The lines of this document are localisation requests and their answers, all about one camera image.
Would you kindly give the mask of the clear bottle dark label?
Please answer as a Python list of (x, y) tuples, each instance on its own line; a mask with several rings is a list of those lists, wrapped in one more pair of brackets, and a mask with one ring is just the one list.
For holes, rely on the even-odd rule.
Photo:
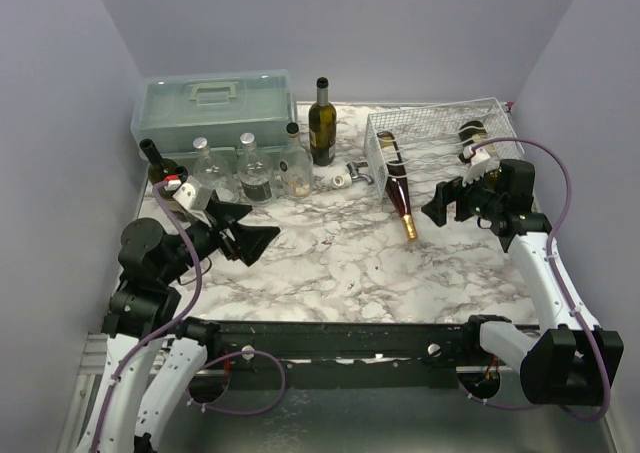
[(238, 159), (238, 175), (247, 200), (267, 204), (275, 198), (275, 177), (270, 159), (259, 150), (253, 133), (243, 133), (240, 143), (244, 154)]

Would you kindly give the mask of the clear bottle red cap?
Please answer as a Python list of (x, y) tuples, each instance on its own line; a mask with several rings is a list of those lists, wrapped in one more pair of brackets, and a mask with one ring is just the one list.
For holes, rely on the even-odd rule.
[(239, 187), (227, 161), (210, 149), (204, 137), (196, 138), (193, 147), (198, 155), (193, 175), (211, 188), (219, 200), (236, 203), (239, 200)]

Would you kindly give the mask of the green bottle black cap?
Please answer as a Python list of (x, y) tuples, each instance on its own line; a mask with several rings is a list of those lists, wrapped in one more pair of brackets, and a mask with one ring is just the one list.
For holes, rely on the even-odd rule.
[[(465, 157), (465, 151), (471, 151), (471, 147), (474, 144), (481, 143), (489, 139), (484, 124), (479, 120), (471, 120), (464, 123), (458, 131), (458, 137), (462, 142), (462, 152), (459, 155), (459, 159), (464, 164), (470, 164), (472, 162), (471, 158)], [(489, 189), (494, 190), (499, 175), (498, 165), (494, 162), (495, 158), (493, 157), (495, 154), (495, 148), (492, 145), (488, 145), (485, 147), (485, 150), (492, 160), (485, 165), (483, 178), (486, 186)]]

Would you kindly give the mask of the clear glass wine bottle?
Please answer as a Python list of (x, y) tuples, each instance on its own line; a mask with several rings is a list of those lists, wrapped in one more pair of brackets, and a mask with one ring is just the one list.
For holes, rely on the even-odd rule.
[(286, 196), (301, 199), (312, 193), (313, 162), (300, 138), (299, 126), (290, 122), (286, 126), (287, 144), (281, 151), (279, 173)]

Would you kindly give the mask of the dark green bottle black neck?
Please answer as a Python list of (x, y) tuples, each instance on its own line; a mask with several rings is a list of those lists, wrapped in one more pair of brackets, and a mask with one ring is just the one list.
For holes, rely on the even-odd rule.
[[(167, 176), (171, 175), (177, 175), (181, 180), (188, 178), (188, 170), (175, 161), (163, 157), (151, 139), (141, 140), (139, 147), (149, 161), (147, 177), (152, 185), (164, 181)], [(161, 190), (160, 196), (180, 222), (193, 223), (195, 221), (194, 217), (173, 198), (172, 191)]]

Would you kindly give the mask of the dark green brown-label wine bottle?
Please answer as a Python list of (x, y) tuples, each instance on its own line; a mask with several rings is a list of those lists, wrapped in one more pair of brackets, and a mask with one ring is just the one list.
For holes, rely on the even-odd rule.
[(308, 113), (309, 141), (313, 162), (318, 166), (330, 165), (335, 157), (337, 111), (329, 101), (329, 81), (316, 80), (316, 102)]

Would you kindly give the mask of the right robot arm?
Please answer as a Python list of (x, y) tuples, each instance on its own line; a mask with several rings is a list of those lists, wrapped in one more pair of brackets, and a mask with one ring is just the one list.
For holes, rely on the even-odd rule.
[(447, 222), (447, 208), (458, 222), (472, 217), (489, 222), (529, 291), (540, 336), (533, 338), (506, 320), (482, 320), (464, 335), (460, 352), (480, 365), (496, 356), (519, 374), (532, 404), (606, 407), (624, 345), (615, 331), (603, 329), (577, 293), (561, 261), (552, 226), (533, 211), (535, 168), (515, 159), (500, 162), (494, 186), (483, 179), (457, 177), (437, 184), (422, 207), (437, 226)]

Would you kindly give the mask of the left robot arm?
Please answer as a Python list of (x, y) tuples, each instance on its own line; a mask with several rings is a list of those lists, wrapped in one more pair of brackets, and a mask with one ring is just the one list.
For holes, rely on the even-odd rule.
[(173, 285), (192, 270), (201, 287), (201, 262), (216, 251), (253, 265), (280, 230), (241, 224), (251, 210), (211, 201), (204, 220), (179, 227), (175, 234), (152, 218), (125, 228), (120, 283), (101, 328), (107, 337), (104, 373), (78, 451), (158, 451), (196, 372), (226, 361), (219, 325), (179, 311), (181, 295)]

